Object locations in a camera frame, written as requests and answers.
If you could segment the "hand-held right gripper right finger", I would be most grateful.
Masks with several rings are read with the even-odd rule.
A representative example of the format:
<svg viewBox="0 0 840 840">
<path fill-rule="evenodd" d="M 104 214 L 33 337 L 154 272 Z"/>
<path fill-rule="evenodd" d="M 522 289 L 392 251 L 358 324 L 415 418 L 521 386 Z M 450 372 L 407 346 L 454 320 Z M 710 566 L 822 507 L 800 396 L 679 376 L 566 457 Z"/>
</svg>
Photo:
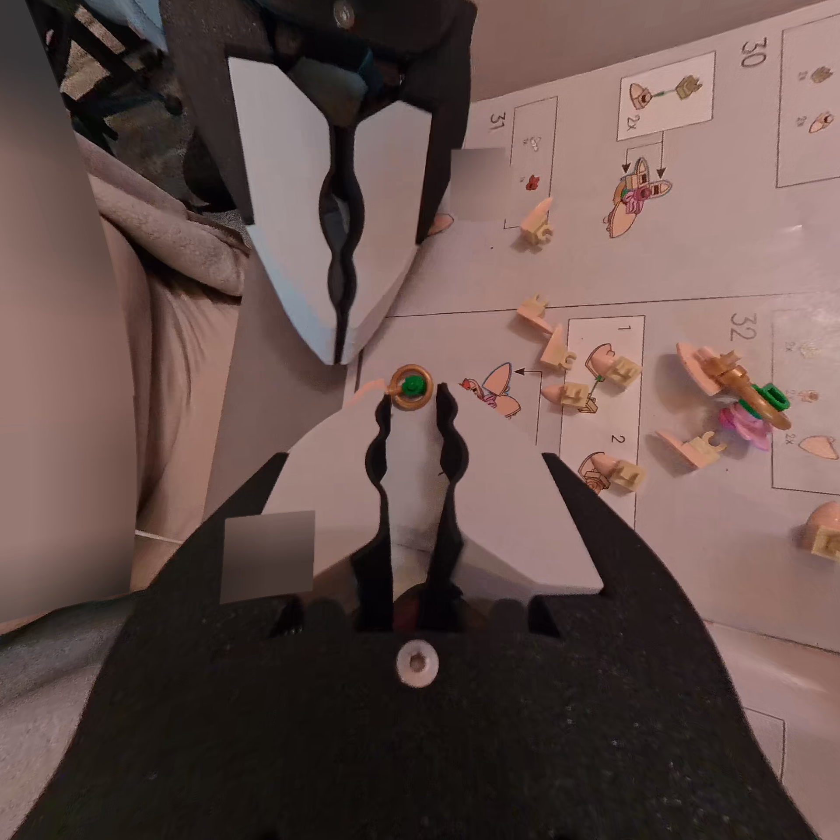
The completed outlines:
<svg viewBox="0 0 840 840">
<path fill-rule="evenodd" d="M 423 587 L 423 628 L 459 628 L 459 603 L 597 595 L 603 582 L 548 465 L 507 419 L 437 387 L 448 481 Z"/>
</svg>

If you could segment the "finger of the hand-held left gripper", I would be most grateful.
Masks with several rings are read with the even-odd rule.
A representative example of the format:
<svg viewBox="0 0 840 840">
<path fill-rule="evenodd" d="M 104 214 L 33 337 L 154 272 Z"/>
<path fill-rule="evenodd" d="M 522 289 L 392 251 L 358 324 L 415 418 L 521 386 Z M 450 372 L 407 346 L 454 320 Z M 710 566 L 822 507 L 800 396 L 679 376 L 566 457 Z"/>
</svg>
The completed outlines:
<svg viewBox="0 0 840 840">
<path fill-rule="evenodd" d="M 350 307 L 343 362 L 351 362 L 389 312 L 417 253 L 430 114 L 392 103 L 360 122 L 353 173 L 364 208 L 353 250 L 356 292 Z"/>
<path fill-rule="evenodd" d="M 329 123 L 278 67 L 229 58 L 228 71 L 254 219 L 248 234 L 292 326 L 332 364 L 333 254 L 319 211 L 332 168 Z"/>
</svg>

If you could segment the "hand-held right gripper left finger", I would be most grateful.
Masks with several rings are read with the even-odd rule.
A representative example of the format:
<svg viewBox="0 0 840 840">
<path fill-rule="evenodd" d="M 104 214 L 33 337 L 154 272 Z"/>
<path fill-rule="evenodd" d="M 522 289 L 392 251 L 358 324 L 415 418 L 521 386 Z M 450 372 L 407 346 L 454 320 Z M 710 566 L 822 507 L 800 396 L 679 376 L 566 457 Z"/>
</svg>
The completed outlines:
<svg viewBox="0 0 840 840">
<path fill-rule="evenodd" d="M 362 631 L 393 628 L 389 502 L 382 481 L 392 403 L 357 394 L 290 450 L 265 514 L 314 513 L 313 573 L 301 597 L 334 600 Z"/>
</svg>

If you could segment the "gold ring brick green stud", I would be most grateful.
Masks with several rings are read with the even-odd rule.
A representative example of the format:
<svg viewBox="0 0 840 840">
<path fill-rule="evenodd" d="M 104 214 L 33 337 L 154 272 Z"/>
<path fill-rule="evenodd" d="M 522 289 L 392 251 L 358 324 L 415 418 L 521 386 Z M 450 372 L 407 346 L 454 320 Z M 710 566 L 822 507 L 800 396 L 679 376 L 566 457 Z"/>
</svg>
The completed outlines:
<svg viewBox="0 0 840 840">
<path fill-rule="evenodd" d="M 394 372 L 385 392 L 399 410 L 416 411 L 434 395 L 434 380 L 422 365 L 406 364 Z"/>
</svg>

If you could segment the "grey desk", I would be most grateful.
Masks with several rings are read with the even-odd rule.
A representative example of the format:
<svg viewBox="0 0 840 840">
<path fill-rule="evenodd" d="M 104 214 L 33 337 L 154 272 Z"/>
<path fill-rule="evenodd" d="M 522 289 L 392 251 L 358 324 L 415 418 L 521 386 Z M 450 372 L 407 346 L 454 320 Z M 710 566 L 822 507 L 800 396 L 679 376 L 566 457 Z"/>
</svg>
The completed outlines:
<svg viewBox="0 0 840 840">
<path fill-rule="evenodd" d="M 806 1 L 477 2 L 471 94 L 488 99 L 756 24 Z M 341 408 L 344 373 L 293 332 L 250 260 L 206 494 L 208 518 L 267 460 Z"/>
</svg>

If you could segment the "grey fleece jacket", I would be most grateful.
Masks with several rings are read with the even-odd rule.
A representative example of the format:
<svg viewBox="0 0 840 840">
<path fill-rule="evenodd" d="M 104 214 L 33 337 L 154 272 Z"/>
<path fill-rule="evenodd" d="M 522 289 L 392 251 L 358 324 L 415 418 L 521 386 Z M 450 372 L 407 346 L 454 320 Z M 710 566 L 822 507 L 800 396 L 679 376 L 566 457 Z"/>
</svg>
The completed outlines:
<svg viewBox="0 0 840 840">
<path fill-rule="evenodd" d="M 75 133 L 100 215 L 171 269 L 241 298 L 251 250 L 240 233 L 186 205 Z"/>
</svg>

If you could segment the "brick building instruction booklet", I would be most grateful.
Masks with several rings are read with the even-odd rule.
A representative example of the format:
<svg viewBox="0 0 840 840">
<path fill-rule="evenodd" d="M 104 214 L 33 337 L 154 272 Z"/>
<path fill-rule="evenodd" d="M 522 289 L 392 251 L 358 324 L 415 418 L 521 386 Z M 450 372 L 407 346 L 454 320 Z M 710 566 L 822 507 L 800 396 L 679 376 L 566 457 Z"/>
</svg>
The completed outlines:
<svg viewBox="0 0 840 840">
<path fill-rule="evenodd" d="M 838 796 L 838 563 L 799 546 L 838 501 L 838 3 L 814 11 L 474 105 L 468 145 L 510 152 L 508 216 L 431 242 L 348 374 L 420 350 L 483 386 L 509 363 L 513 422 L 667 563 L 802 800 Z M 517 315 L 535 293 L 571 371 Z M 564 382 L 584 409 L 541 396 Z M 693 469 L 657 430 L 727 448 Z"/>
</svg>

